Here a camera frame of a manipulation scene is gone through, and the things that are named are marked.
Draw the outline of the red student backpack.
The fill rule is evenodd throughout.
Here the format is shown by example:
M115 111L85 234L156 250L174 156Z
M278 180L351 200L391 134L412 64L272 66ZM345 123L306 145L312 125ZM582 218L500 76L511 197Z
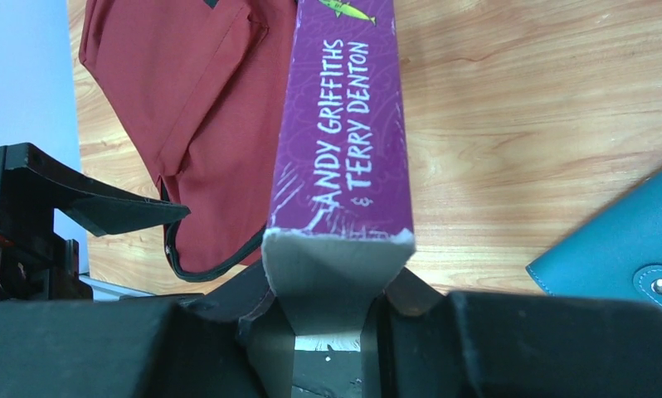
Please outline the red student backpack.
M187 282L260 258L297 14L294 1L89 1L80 63L159 196Z

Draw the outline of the purple treehouse book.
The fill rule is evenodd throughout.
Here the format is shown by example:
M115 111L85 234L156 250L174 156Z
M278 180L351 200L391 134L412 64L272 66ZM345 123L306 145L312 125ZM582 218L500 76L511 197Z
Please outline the purple treehouse book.
M416 249L394 4L301 1L262 243L298 335L357 331Z

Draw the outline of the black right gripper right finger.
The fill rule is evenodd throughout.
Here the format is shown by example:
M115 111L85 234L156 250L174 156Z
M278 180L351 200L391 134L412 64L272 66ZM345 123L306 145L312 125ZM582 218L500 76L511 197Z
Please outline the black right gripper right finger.
M366 397L662 397L662 310L454 291L404 269L363 330Z

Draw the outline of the blue leather wallet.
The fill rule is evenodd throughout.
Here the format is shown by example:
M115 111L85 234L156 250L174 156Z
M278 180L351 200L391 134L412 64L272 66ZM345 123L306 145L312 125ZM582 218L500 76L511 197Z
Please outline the blue leather wallet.
M636 300L662 310L662 169L526 270L549 295Z

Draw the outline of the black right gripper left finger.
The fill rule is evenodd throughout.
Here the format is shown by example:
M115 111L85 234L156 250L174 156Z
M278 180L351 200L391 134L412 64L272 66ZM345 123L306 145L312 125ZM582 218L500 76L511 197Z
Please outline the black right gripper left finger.
M0 303L0 397L275 397L261 263L190 298Z

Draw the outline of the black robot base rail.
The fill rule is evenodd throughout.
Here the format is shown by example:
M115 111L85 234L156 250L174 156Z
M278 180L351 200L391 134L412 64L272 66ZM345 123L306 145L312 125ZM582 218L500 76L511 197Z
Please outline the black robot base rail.
M293 397L352 398L363 395L360 333L295 338Z

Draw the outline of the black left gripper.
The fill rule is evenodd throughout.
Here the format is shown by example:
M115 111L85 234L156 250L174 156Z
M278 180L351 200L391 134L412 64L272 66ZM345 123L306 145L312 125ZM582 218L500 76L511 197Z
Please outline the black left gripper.
M80 244L55 233L55 211L95 236L170 224L190 213L87 177L31 143L1 146L0 302L94 298L80 280Z

